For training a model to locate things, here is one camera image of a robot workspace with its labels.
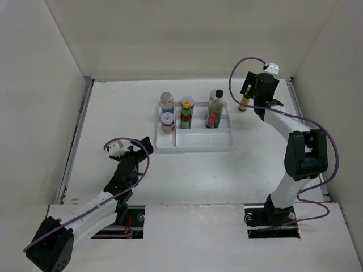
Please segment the small brown cap bottle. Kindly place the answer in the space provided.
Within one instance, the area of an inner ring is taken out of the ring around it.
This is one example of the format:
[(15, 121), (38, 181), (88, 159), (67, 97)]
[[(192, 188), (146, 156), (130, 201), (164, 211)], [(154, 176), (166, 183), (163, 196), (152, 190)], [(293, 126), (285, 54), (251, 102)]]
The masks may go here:
[(238, 107), (238, 109), (241, 112), (245, 112), (247, 110), (247, 105), (249, 105), (249, 102), (250, 102), (250, 96), (249, 96), (250, 89), (251, 89), (251, 85), (248, 85), (247, 89), (246, 89), (245, 93), (243, 94), (242, 99), (240, 101), (240, 106)]

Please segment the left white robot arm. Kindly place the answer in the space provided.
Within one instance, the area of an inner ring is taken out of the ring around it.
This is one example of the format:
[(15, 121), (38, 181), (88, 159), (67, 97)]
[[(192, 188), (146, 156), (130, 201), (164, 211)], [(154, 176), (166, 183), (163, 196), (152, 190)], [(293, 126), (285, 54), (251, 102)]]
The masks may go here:
[(108, 141), (103, 149), (118, 162), (104, 189), (90, 202), (71, 214), (55, 219), (45, 218), (31, 243), (24, 248), (26, 257), (41, 271), (63, 271), (77, 246), (92, 239), (128, 239), (133, 236), (127, 222), (128, 200), (132, 189), (145, 177), (139, 164), (150, 161), (154, 152), (150, 138), (130, 139), (124, 147), (123, 137)]

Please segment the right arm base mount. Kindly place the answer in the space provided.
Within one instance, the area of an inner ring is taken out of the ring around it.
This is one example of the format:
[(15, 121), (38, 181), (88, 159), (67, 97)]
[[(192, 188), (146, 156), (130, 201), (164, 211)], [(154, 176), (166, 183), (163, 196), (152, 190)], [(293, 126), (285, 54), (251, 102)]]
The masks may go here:
[(244, 222), (250, 239), (300, 238), (297, 223), (282, 226), (296, 220), (293, 206), (278, 211), (268, 211), (264, 205), (244, 207)]

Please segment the orange label sauce jar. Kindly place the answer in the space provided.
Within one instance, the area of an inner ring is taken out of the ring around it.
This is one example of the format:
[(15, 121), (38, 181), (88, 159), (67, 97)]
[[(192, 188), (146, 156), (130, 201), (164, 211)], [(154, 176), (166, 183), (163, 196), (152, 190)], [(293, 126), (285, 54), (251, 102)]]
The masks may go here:
[(166, 134), (171, 134), (174, 129), (175, 129), (175, 125), (174, 125), (174, 114), (171, 112), (164, 112), (161, 115), (161, 126), (162, 126), (162, 131)]
[(181, 100), (181, 104), (184, 105), (185, 103), (189, 104), (191, 114), (193, 114), (193, 110), (194, 110), (194, 106), (195, 106), (195, 101), (194, 101), (193, 97), (191, 97), (191, 96), (183, 97)]

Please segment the tall dark soy bottle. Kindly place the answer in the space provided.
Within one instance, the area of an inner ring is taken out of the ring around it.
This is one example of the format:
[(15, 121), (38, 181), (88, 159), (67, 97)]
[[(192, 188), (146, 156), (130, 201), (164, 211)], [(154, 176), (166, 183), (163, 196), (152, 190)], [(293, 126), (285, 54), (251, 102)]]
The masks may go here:
[(219, 127), (220, 119), (223, 112), (223, 98), (224, 92), (218, 89), (214, 92), (214, 97), (208, 106), (208, 117), (206, 119), (206, 127), (215, 129)]

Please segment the yellow cap chili bottle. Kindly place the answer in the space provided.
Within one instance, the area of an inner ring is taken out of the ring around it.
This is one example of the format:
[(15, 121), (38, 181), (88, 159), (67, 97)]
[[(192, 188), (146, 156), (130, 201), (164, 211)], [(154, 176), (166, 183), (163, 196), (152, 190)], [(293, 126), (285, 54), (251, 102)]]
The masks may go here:
[(182, 105), (180, 115), (180, 128), (190, 129), (191, 128), (192, 114), (188, 103)]

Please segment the white peppercorn jar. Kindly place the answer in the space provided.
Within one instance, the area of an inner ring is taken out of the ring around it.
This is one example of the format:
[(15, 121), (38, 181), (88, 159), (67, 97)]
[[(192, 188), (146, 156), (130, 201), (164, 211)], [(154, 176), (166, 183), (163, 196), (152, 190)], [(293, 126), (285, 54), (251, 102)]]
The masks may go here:
[(170, 92), (164, 92), (160, 95), (162, 113), (174, 113), (174, 98)]
[(209, 95), (209, 105), (214, 101), (216, 98), (216, 90), (212, 90)]

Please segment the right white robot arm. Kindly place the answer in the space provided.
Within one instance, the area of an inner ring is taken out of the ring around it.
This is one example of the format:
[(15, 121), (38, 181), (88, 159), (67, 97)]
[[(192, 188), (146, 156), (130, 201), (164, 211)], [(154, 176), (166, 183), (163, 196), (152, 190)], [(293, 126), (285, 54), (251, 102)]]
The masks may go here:
[(289, 114), (274, 98), (279, 80), (267, 73), (249, 72), (241, 93), (253, 99), (260, 119), (275, 128), (287, 141), (285, 174), (278, 187), (267, 197), (262, 208), (246, 208), (248, 226), (279, 226), (294, 219), (293, 202), (297, 194), (328, 167), (327, 134), (312, 129)]

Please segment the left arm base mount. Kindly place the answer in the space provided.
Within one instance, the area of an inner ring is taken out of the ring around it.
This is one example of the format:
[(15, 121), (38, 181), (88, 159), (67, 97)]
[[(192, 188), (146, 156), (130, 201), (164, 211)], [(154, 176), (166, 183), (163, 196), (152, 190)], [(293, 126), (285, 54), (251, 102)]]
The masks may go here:
[(142, 239), (145, 224), (145, 206), (128, 206), (118, 213), (116, 221), (103, 228), (93, 239)]

